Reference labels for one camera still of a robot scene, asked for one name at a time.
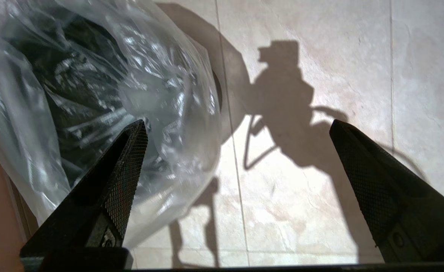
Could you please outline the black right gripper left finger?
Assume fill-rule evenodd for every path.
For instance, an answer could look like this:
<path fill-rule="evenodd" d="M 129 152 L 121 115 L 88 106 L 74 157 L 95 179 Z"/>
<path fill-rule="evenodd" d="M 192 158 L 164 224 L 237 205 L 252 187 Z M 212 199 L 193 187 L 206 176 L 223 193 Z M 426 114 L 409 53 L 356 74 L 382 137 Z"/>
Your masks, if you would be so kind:
<path fill-rule="evenodd" d="M 122 247 L 148 137 L 128 125 L 20 251 L 21 261 L 127 261 Z"/>

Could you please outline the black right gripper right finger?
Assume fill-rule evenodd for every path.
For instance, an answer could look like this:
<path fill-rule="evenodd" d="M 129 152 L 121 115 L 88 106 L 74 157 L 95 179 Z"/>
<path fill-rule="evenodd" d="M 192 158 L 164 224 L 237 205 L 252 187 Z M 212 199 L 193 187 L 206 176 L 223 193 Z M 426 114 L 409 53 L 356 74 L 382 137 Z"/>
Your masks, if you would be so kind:
<path fill-rule="evenodd" d="M 444 261 L 444 196 L 355 126 L 329 134 L 384 261 Z"/>

